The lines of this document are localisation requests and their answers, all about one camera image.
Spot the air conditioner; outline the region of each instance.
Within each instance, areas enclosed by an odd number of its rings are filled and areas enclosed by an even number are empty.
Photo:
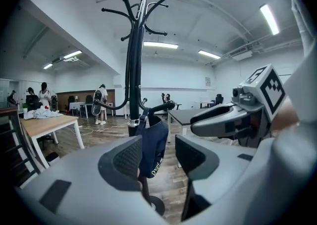
[[[238,54],[245,53],[247,51],[248,51],[248,48],[246,46],[244,46],[244,47],[239,48],[239,49],[237,49],[237,50],[235,50],[235,51],[233,51],[233,52],[231,52],[229,54],[230,54],[230,56],[236,56]]]
[[[233,56],[232,58],[236,61],[240,61],[248,57],[252,57],[252,51],[247,51],[245,53],[238,54],[236,56]]]

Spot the chair back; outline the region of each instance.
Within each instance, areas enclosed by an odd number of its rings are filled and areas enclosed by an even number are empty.
[[[74,103],[75,102],[75,97],[74,96],[69,96],[68,97],[68,104]]]
[[[216,103],[215,103],[215,105],[222,104],[222,103],[223,103],[223,97],[216,96]]]
[[[86,96],[86,103],[91,104],[93,102],[93,97],[91,95]]]
[[[163,100],[163,103],[165,104],[166,103],[166,101],[165,101],[165,94],[164,93],[162,93],[162,100]]]

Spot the black coat rack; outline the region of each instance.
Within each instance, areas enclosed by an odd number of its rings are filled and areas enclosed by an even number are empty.
[[[128,122],[129,136],[134,136],[137,130],[137,127],[140,123],[139,119],[139,107],[144,109],[144,105],[141,101],[141,57],[142,57],[142,47],[143,47],[143,35],[144,29],[148,31],[149,34],[157,34],[167,36],[166,32],[158,32],[150,29],[146,21],[150,14],[155,8],[159,5],[168,7],[166,4],[162,4],[165,0],[159,0],[158,2],[147,3],[147,0],[140,0],[140,3],[130,5],[129,0],[123,0],[127,8],[128,14],[112,9],[102,8],[102,12],[110,12],[120,14],[129,19],[131,23],[130,34],[122,37],[121,41],[129,39],[128,50],[127,50],[127,60],[125,68],[125,99],[120,106],[112,107],[106,105],[99,100],[94,100],[95,105],[100,105],[110,110],[119,110],[123,108],[128,99],[130,98],[130,120]],[[133,15],[132,8],[138,7],[136,16]],[[175,107],[174,102],[166,103],[151,109],[152,112],[173,109]],[[149,189],[147,184],[147,179],[145,177],[139,177],[143,185],[142,194],[144,198],[155,207],[156,211],[163,215],[165,207],[162,202],[157,197],[149,195]]]

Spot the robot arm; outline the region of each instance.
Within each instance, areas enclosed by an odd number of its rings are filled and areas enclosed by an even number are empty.
[[[191,130],[198,136],[239,139],[243,146],[257,147],[285,97],[275,69],[266,65],[233,88],[230,103],[194,116]]]

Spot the fluorescent light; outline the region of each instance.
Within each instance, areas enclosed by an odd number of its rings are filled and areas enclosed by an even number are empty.
[[[278,34],[279,30],[278,30],[277,24],[275,22],[275,19],[273,17],[271,10],[268,8],[268,5],[262,6],[260,10],[262,14],[264,15],[269,27],[271,28],[273,35]]]
[[[43,69],[48,69],[49,67],[51,67],[53,64],[49,63],[47,66],[45,66]]]
[[[69,57],[71,57],[71,56],[76,56],[76,55],[78,55],[78,54],[81,54],[81,51],[76,51],[76,52],[74,52],[74,53],[68,54],[68,55],[64,56],[64,58],[69,58]]]
[[[206,55],[206,56],[211,56],[211,57],[213,57],[213,58],[215,58],[215,59],[219,59],[219,58],[220,58],[220,57],[217,56],[217,55],[214,55],[214,54],[211,54],[211,53],[207,53],[207,52],[204,52],[204,51],[199,51],[198,53],[199,53],[199,54]]]
[[[156,46],[156,47],[165,47],[171,49],[177,49],[178,45],[164,44],[164,43],[154,43],[154,42],[144,42],[144,46]]]

